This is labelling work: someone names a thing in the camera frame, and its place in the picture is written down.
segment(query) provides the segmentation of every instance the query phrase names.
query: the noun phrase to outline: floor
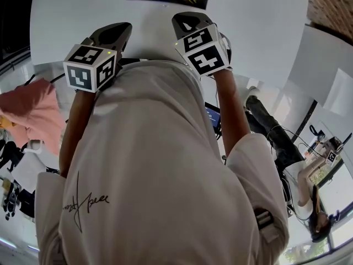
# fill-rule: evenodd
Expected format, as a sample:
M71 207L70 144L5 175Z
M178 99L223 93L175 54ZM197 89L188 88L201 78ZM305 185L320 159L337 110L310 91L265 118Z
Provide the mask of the floor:
M0 76L0 93L13 90L16 86L25 83L33 74L38 78L51 80L63 73L62 63L51 63L33 66L30 59L25 60L15 67L14 71L8 71ZM235 76L239 94L242 98L247 96L248 88L252 85L260 89L259 99L263 102L267 110L278 120L278 122L295 131L300 126L306 116L313 99L301 93L293 83L288 82L284 89L268 86L262 82L255 81L243 76ZM201 78L206 102L218 105L216 99L215 81L208 77ZM68 119L69 110L74 99L75 92L66 85L66 79L62 78L55 82L57 100L64 119ZM224 155L222 140L218 141L221 155ZM6 166L0 170L0 176L8 177ZM35 226L32 222L15 215L12 221L5 222L4 212L0 211L0 237L9 239L21 245L36 246Z

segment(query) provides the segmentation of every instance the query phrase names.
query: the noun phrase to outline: wire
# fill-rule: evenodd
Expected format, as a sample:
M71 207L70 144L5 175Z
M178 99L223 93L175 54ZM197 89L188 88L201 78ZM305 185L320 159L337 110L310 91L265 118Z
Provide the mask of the wire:
M312 151L315 151L312 147L306 146L303 142L299 142L299 144L298 144L298 146L297 146L298 150L299 150L299 145L300 145L300 144L304 145L307 149L310 149L310 150L312 150Z
M283 130L290 132L292 135L297 136L301 141L303 141L303 144L304 144L304 145L306 145L308 148L311 149L311 147L310 147L299 135L293 133L292 131L290 131L289 129L287 129L286 127L284 127L284 126L282 126L282 125L276 125L276 126L274 126L274 127L268 132L266 139L269 138L270 132L272 132L272 130L273 130L274 128L277 128L277 127L279 127L279 126L280 126ZM313 152L314 152L317 156L320 156L320 157L326 159L324 156L322 156L322 155L321 155L320 153L318 153L317 151L313 150Z
M345 146L345 144L350 140L351 137L352 137L352 133L350 133L349 136L343 141L343 143L342 143L342 148L343 148L343 146Z
M25 84L23 86L27 86L30 84L30 82L34 79L35 75L32 75L31 78L25 82Z
M65 76L65 73L63 73L63 74L59 75L58 77L52 79L52 80L50 81L50 83L55 83L56 81L58 81L58 80L59 80L60 78L62 78L63 76Z

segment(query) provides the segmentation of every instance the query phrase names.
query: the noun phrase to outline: white cube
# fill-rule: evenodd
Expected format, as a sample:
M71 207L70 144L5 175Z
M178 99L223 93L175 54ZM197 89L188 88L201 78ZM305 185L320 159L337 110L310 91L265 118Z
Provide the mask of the white cube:
M200 76L229 67L227 49L215 24L178 40L175 49Z
M63 62L69 87L96 92L114 77L117 51L75 44Z

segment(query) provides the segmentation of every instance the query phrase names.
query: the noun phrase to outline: table surface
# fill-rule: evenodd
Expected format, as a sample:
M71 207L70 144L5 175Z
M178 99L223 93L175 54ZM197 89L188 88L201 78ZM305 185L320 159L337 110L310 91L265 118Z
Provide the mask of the table surface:
M308 0L208 0L206 10L141 0L33 0L33 64L62 61L74 44L108 24L129 22L123 57L175 60L174 14L206 13L232 44L234 73L283 87L306 21Z

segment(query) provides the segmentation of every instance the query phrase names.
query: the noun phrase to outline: window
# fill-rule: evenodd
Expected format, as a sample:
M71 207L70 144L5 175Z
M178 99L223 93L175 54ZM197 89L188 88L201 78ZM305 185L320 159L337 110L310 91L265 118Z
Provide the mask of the window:
M305 242L301 245L287 248L279 258L280 265L290 265L316 258L329 252L327 238L320 243Z
M348 222L341 225L339 228L335 229L332 232L332 239L334 247L341 246L346 241L353 238L353 215L347 217L346 219L350 218Z
M321 168L319 168L319 170L317 170L315 172L315 174L313 174L311 177L310 177L310 180L313 182L313 184L319 186L320 183L324 180L324 178L332 171L334 170L334 168L340 164L341 162L341 155L338 155L336 161L334 162L334 164L332 166L329 166L329 165L325 165Z
M329 169L322 168L322 173L311 180L320 188L320 199L326 212L330 215L340 211L340 221L333 226L329 240L312 243L304 226L295 217L290 217L290 244L297 245L287 248L280 256L280 265L309 262L353 239L353 178L343 160L339 158Z
M353 178L343 163L319 191L321 201L329 214L342 211L353 201Z

